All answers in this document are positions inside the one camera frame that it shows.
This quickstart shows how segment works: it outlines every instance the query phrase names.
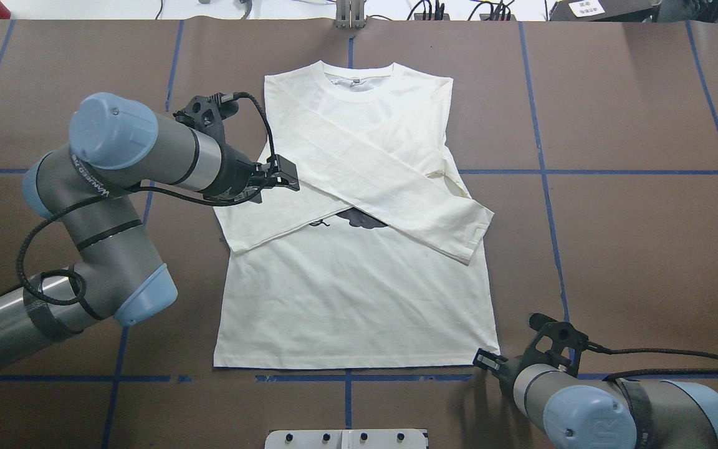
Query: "metal tube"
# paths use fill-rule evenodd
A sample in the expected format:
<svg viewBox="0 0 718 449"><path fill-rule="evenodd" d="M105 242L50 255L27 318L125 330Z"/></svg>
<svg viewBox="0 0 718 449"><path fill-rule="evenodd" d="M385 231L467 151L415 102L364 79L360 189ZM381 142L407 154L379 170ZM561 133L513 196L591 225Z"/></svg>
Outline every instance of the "metal tube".
<svg viewBox="0 0 718 449"><path fill-rule="evenodd" d="M66 278L45 279L43 290L57 299L74 297ZM0 296L0 369L54 343L32 324L24 307L22 291L18 288Z"/></svg>

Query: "table surface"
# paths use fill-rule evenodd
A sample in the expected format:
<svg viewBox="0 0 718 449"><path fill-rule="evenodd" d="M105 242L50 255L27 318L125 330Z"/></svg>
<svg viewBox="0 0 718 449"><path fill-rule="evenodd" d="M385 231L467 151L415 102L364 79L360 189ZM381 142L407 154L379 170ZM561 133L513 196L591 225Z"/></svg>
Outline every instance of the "table surface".
<svg viewBox="0 0 718 449"><path fill-rule="evenodd" d="M264 75L316 60L399 62L455 79L448 147L495 212L484 244L504 355L532 338L531 312L608 347L718 352L718 25L488 25L0 22L0 293L39 222L23 173L65 141L88 94L174 111L196 94L262 93ZM230 118L227 136L251 157L265 139L253 113ZM432 447L551 447L471 367L212 369L228 260L214 214L132 201L179 298L132 329L109 319L2 370L0 447L259 448L277 429L345 427L424 428ZM27 270L77 258L52 225ZM590 354L581 372L678 366L717 365ZM684 379L718 391L718 376Z"/></svg>

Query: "neckline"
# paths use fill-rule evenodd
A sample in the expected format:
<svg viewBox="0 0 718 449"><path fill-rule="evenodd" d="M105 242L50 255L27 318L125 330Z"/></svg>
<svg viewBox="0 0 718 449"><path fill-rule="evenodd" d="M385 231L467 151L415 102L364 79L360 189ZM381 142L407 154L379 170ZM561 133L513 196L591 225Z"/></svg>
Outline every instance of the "neckline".
<svg viewBox="0 0 718 449"><path fill-rule="evenodd" d="M347 69L327 64L322 62L322 60L310 66L310 75L313 77L314 82L331 96L345 100L346 102L368 102L369 100L376 99L390 90L391 84L393 84L393 81L397 79L400 73L401 66L395 62L386 67L375 69ZM346 77L347 79L351 79L352 77L359 77L360 79L361 77L390 77L390 79L373 89L352 92L333 85L325 76L327 74Z"/></svg>

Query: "blue joint cap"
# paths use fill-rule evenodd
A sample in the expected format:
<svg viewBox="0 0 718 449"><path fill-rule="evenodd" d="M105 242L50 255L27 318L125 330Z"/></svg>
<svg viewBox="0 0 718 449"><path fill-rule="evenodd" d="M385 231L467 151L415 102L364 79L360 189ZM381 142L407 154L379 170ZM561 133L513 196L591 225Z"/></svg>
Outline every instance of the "blue joint cap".
<svg viewBox="0 0 718 449"><path fill-rule="evenodd" d="M547 400L543 418L545 433L558 449L636 446L636 424L627 406L595 387L559 390Z"/></svg>
<svg viewBox="0 0 718 449"><path fill-rule="evenodd" d="M115 312L115 319L122 326L140 323L173 304L178 294L168 265L162 264L120 306Z"/></svg>
<svg viewBox="0 0 718 449"><path fill-rule="evenodd" d="M711 422L713 432L716 434L716 443L718 444L718 393L705 385L693 382L675 382L672 380L665 380L664 382L683 390L700 406L700 409Z"/></svg>
<svg viewBox="0 0 718 449"><path fill-rule="evenodd" d="M151 151L158 133L154 111L143 103L100 92L71 117L68 140L82 161L103 170L126 168Z"/></svg>
<svg viewBox="0 0 718 449"><path fill-rule="evenodd" d="M43 204L41 196L37 193L37 171L40 170L43 159L46 159L49 154L51 153L44 154L40 161L35 162L35 165L26 171L23 179L21 179L21 193L24 196L24 201L44 220L51 218L52 213L49 212L48 208Z"/></svg>

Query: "white label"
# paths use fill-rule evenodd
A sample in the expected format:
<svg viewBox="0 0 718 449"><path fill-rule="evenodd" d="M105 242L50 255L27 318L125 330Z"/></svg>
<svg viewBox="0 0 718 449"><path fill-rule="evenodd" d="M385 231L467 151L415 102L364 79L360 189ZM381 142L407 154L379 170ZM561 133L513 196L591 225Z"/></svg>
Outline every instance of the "white label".
<svg viewBox="0 0 718 449"><path fill-rule="evenodd" d="M588 17L603 14L606 12L598 0L582 0L581 2L570 3L570 9L575 17Z"/></svg>

